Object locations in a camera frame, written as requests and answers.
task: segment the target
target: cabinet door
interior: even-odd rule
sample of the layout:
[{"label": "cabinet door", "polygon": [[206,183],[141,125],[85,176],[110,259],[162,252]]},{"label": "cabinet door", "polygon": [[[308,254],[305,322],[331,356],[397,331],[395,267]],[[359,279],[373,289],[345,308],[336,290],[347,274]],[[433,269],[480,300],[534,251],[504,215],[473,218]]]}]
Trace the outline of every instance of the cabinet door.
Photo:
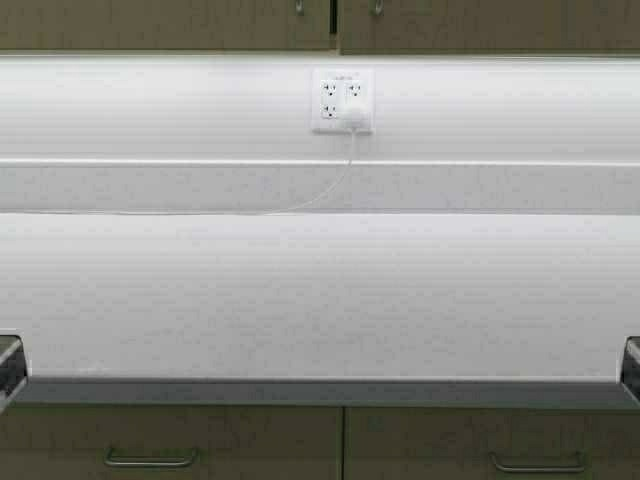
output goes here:
[{"label": "cabinet door", "polygon": [[[580,412],[350,408],[345,424],[351,480],[593,478]],[[503,467],[551,471],[503,472],[494,459]]]},{"label": "cabinet door", "polygon": [[[382,7],[379,15],[375,6]],[[570,52],[640,47],[625,0],[343,0],[344,53]]]},{"label": "cabinet door", "polygon": [[[336,408],[18,405],[0,417],[0,473],[16,480],[337,480],[340,428]],[[167,463],[189,459],[180,468]]]},{"label": "cabinet door", "polygon": [[324,49],[328,0],[3,0],[0,49]]}]

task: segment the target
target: white wall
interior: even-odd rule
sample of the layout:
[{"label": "white wall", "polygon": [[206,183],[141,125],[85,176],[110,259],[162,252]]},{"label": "white wall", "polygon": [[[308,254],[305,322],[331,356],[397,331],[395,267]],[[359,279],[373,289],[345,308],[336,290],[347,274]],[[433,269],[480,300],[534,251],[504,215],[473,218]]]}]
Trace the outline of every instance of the white wall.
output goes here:
[{"label": "white wall", "polygon": [[637,60],[327,54],[3,57],[0,209],[305,200],[348,151],[309,129],[338,64],[375,70],[376,132],[316,209],[640,211]]}]

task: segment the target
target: electrical outlet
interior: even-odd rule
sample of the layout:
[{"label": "electrical outlet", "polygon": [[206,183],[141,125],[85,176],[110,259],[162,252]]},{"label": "electrical outlet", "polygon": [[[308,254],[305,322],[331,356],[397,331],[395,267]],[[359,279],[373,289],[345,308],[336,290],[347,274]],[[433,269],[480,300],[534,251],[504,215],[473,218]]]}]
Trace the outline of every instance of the electrical outlet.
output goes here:
[{"label": "electrical outlet", "polygon": [[337,98],[338,98],[338,84],[336,82],[331,82],[331,81],[322,82],[323,102],[328,104],[335,101]]},{"label": "electrical outlet", "polygon": [[354,111],[362,116],[358,132],[373,131],[372,70],[316,69],[312,82],[311,129],[314,132],[349,133],[348,117]]},{"label": "electrical outlet", "polygon": [[335,105],[323,105],[322,118],[325,118],[325,119],[338,118],[338,107],[336,107]]},{"label": "electrical outlet", "polygon": [[347,98],[363,98],[364,92],[362,91],[362,83],[359,81],[346,83]]}]

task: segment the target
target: white cable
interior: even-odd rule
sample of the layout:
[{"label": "white cable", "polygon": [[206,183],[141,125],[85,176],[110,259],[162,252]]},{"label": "white cable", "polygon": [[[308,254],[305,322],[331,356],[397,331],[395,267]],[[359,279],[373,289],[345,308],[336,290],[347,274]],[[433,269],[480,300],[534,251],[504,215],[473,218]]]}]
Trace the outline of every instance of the white cable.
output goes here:
[{"label": "white cable", "polygon": [[29,210],[29,209],[16,209],[16,210],[1,210],[2,213],[28,213],[28,214],[43,214],[43,215],[254,215],[254,216],[262,216],[262,215],[278,215],[283,213],[291,213],[297,210],[301,210],[303,208],[314,205],[322,198],[329,195],[333,192],[347,177],[351,166],[353,165],[354,159],[356,157],[356,135],[357,135],[357,125],[354,123],[350,128],[351,132],[351,144],[349,147],[349,155],[346,162],[343,164],[343,167],[337,177],[320,193],[315,195],[309,200],[304,202],[294,204],[291,206],[286,206],[282,208],[277,208],[273,210],[257,210],[257,211],[247,211],[247,210],[202,210],[197,212],[190,211],[131,211],[131,210]]},{"label": "white cable", "polygon": [[349,157],[347,158],[346,163],[342,167],[342,171],[340,172],[340,174],[338,174],[338,176],[335,178],[335,180],[333,182],[331,182],[329,184],[329,186],[327,186],[327,188],[325,188],[319,194],[317,194],[315,197],[311,198],[310,200],[307,200],[306,202],[298,203],[297,205],[292,205],[290,207],[282,208],[282,209],[279,209],[279,210],[273,210],[273,211],[270,211],[270,212],[266,212],[263,215],[276,215],[278,213],[294,212],[296,210],[301,210],[303,208],[309,207],[309,206],[315,204],[318,200],[326,197],[331,192],[333,192],[338,186],[340,186],[340,184],[347,177],[347,174],[349,173],[349,171],[351,170],[351,166],[353,165],[353,159],[354,159],[355,156],[356,156],[356,129],[352,128],[351,129],[351,144],[349,146]]}]

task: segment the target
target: cabinet drawer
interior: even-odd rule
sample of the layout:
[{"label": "cabinet drawer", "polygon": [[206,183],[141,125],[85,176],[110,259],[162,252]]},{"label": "cabinet drawer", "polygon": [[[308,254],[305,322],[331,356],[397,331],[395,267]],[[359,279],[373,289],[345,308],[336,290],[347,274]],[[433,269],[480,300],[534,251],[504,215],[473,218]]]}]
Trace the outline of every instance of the cabinet drawer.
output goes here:
[{"label": "cabinet drawer", "polygon": [[[373,6],[382,5],[374,14]],[[346,0],[345,53],[608,51],[640,48],[626,0]]]},{"label": "cabinet drawer", "polygon": [[189,468],[115,469],[105,466],[101,452],[0,451],[3,478],[12,480],[206,480],[208,459]]},{"label": "cabinet drawer", "polygon": [[0,49],[329,48],[329,2],[5,0]]},{"label": "cabinet drawer", "polygon": [[346,414],[345,469],[356,480],[530,477],[496,468],[494,454],[506,467],[586,465],[545,478],[590,479],[585,424],[585,415],[568,412],[353,408]]},{"label": "cabinet drawer", "polygon": [[0,416],[0,451],[127,455],[198,448],[216,459],[300,459],[335,466],[341,414],[333,408],[18,406]]}]

